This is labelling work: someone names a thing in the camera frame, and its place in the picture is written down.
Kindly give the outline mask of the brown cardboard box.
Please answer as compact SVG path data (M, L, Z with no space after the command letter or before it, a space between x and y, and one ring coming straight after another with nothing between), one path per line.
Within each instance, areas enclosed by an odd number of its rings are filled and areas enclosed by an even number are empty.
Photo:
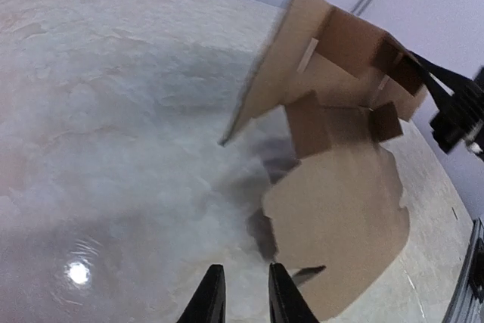
M326 0L287 0L248 74L222 143L284 109L296 165L262 199L289 269L315 317L337 317L398 257L410 216L385 141L425 99L423 67L386 30Z

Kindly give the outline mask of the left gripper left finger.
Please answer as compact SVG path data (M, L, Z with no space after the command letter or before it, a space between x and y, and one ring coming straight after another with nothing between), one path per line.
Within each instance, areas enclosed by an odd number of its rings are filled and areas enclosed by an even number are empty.
M212 264L203 276L178 323L225 322L225 272L220 264Z

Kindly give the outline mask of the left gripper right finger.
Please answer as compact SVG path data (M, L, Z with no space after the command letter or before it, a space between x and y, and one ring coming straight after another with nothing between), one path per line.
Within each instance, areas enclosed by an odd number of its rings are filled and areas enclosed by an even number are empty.
M281 263L269 266L268 297L271 323L318 323Z

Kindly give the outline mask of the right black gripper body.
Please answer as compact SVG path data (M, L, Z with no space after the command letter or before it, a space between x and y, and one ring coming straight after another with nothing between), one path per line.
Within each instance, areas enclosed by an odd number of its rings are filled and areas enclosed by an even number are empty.
M459 142L475 155L483 154L483 70L474 79L446 70L442 83L453 91L430 126L440 149L448 154Z

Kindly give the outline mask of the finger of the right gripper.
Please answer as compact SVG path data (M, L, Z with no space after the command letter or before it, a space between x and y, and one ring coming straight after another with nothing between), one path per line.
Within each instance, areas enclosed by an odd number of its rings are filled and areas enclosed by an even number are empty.
M419 63L425 86L439 111L473 109L471 79L436 65L413 51L410 54Z

